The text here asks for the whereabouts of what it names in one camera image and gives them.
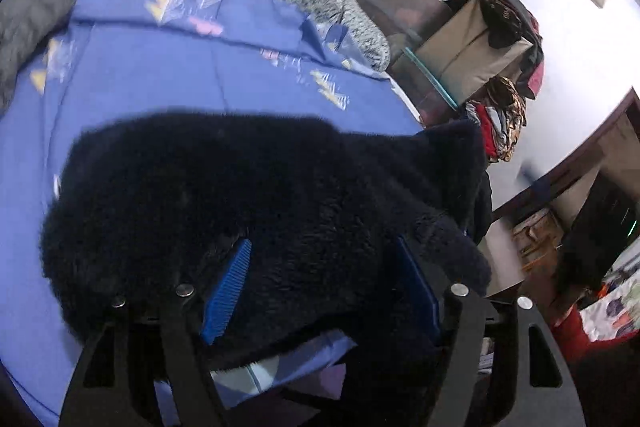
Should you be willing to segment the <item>dark navy fleece garment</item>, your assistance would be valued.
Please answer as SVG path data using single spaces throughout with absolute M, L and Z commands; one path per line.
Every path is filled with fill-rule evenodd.
M 212 369 L 326 331 L 421 360 L 434 337 L 400 247 L 484 293 L 491 214 L 480 129 L 337 130 L 316 118 L 165 113 L 85 132 L 43 221 L 43 274 L 80 340 L 112 317 L 155 319 L 182 284 L 204 300 L 250 244 Z

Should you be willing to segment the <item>hanging colourful clothes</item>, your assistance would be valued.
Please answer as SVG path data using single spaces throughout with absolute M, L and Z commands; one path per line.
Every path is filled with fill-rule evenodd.
M 466 101 L 465 116 L 480 127 L 489 162 L 509 162 L 527 124 L 526 102 L 513 82 L 494 77 L 480 90 L 478 100 Z

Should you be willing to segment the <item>blue printed bed sheet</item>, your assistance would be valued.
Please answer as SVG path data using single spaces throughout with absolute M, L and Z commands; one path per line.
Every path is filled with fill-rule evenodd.
M 348 131 L 420 126 L 385 76 L 280 0 L 77 0 L 1 119 L 1 362 L 54 426 L 79 355 L 43 277 L 43 216 L 86 129 L 172 108 L 314 115 Z

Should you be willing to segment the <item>beige fabric storage box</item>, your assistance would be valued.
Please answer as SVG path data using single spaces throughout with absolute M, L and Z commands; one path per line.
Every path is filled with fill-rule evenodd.
M 494 48 L 480 2 L 470 0 L 416 51 L 416 56 L 458 105 L 518 64 L 533 43 L 519 38 Z

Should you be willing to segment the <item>dark bag on box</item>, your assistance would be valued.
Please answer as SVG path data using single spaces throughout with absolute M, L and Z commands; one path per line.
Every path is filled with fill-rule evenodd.
M 514 86 L 522 98 L 535 100 L 544 81 L 544 50 L 539 26 L 520 0 L 477 0 L 494 49 L 513 46 L 525 39 L 532 46 L 522 55 L 521 74 Z

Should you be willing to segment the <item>grey puffer jacket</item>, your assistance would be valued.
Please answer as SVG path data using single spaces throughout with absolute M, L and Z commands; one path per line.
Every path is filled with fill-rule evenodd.
M 18 71 L 68 19 L 76 1 L 1 0 L 1 114 L 13 100 Z

